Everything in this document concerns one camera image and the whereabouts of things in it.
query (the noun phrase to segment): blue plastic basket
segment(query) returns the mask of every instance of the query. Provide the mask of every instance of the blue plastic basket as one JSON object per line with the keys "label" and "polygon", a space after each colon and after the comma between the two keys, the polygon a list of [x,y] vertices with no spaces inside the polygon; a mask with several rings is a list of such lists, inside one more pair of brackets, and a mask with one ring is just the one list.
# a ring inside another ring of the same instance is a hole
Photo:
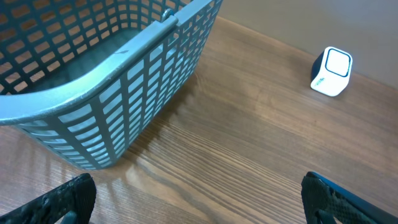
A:
{"label": "blue plastic basket", "polygon": [[115,164],[193,73],[221,2],[1,1],[0,125]]}

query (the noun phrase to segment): wood grain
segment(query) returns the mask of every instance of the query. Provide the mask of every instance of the wood grain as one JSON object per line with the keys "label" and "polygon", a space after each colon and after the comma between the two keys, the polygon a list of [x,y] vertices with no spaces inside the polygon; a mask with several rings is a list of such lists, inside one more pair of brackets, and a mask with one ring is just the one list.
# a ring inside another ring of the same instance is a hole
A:
{"label": "wood grain", "polygon": [[[194,75],[110,169],[93,223],[304,223],[314,170],[398,215],[398,91],[353,74],[310,89],[315,57],[218,18]],[[82,173],[0,128],[0,213]]]}

